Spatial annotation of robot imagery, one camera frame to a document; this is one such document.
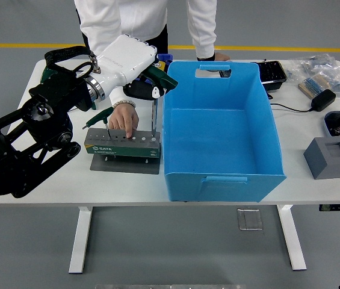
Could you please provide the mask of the person's right hand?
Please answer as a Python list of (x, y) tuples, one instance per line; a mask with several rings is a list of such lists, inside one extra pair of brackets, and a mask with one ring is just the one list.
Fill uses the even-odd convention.
[(138, 127), (139, 118), (133, 105), (120, 103), (114, 107), (108, 123), (109, 128), (124, 130), (126, 137), (131, 138)]

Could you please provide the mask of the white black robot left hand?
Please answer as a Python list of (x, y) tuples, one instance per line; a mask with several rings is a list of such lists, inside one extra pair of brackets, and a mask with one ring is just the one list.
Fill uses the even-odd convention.
[(146, 42), (128, 35), (118, 36), (93, 59), (94, 70), (85, 79), (92, 100), (104, 100), (117, 87), (136, 99), (154, 101), (163, 96), (167, 90), (148, 71), (155, 68), (156, 54), (156, 47)]

